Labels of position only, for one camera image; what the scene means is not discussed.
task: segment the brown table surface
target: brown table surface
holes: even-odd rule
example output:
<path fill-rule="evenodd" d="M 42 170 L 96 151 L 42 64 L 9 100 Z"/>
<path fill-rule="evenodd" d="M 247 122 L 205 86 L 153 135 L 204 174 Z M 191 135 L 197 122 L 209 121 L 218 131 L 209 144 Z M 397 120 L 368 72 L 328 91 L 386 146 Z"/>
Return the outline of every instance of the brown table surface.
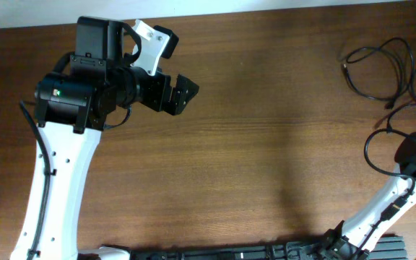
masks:
<path fill-rule="evenodd" d="M 136 104 L 128 123 L 103 133 L 84 189 L 79 248 L 282 243 L 334 228 L 384 185 L 363 144 L 388 111 L 350 91 L 338 58 L 393 36 L 408 39 L 416 57 L 416 1 L 145 22 L 178 34 L 161 66 L 200 92 L 180 116 Z M 0 30 L 0 259 L 20 234 L 35 162 L 17 102 L 33 98 L 74 41 L 75 25 Z M 352 73 L 357 85 L 393 91 L 383 58 Z M 416 131 L 416 109 L 393 125 Z M 401 140 L 376 138 L 370 156 L 392 169 Z M 415 258 L 416 206 L 389 233 L 403 235 Z"/>

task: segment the wooden table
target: wooden table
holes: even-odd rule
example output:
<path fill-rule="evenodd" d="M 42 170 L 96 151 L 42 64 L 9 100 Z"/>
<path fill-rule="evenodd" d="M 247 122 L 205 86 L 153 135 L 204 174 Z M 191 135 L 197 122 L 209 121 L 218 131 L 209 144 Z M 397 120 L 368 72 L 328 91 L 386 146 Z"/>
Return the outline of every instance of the wooden table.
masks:
<path fill-rule="evenodd" d="M 136 104 L 127 124 L 103 133 L 84 190 L 79 248 L 283 243 L 334 228 L 384 185 L 363 144 L 388 111 L 349 90 L 338 58 L 392 36 L 408 39 L 416 57 L 416 1 L 145 22 L 178 34 L 162 68 L 183 73 L 200 92 L 180 116 Z M 0 30 L 0 259 L 20 234 L 35 162 L 17 102 L 33 98 L 74 41 L 75 25 Z M 388 61 L 357 66 L 358 85 L 392 91 Z M 416 109 L 393 125 L 416 131 Z M 375 139 L 370 156 L 392 169 L 401 140 Z M 389 233 L 403 235 L 415 258 L 416 206 Z"/>

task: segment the white wall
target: white wall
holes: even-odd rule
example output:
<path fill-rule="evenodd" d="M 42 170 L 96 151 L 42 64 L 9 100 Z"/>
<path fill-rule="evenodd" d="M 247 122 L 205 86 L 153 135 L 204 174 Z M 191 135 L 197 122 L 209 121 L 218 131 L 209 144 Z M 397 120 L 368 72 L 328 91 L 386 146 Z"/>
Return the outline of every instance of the white wall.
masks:
<path fill-rule="evenodd" d="M 388 1 L 399 0 L 0 0 L 0 28 L 75 23 L 82 15 L 125 20 Z"/>

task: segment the table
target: table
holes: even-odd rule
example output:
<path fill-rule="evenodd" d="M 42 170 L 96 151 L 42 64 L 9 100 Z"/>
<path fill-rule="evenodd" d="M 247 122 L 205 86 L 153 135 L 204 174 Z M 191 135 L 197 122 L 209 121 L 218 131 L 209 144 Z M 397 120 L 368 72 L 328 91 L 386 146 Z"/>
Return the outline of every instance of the table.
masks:
<path fill-rule="evenodd" d="M 178 34 L 173 57 L 160 65 L 200 91 L 179 116 L 136 104 L 128 123 L 103 133 L 84 189 L 79 248 L 284 243 L 336 227 L 385 183 L 365 163 L 363 144 L 388 111 L 350 91 L 338 59 L 393 36 L 408 39 L 416 56 L 416 1 L 145 22 Z M 17 102 L 33 98 L 74 41 L 75 25 L 0 30 L 0 259 L 20 234 L 35 162 Z M 387 61 L 358 69 L 358 85 L 392 90 Z M 416 131 L 416 109 L 393 125 Z M 375 139 L 370 156 L 392 169 L 401 140 Z M 415 258 L 416 206 L 389 233 L 403 235 Z"/>

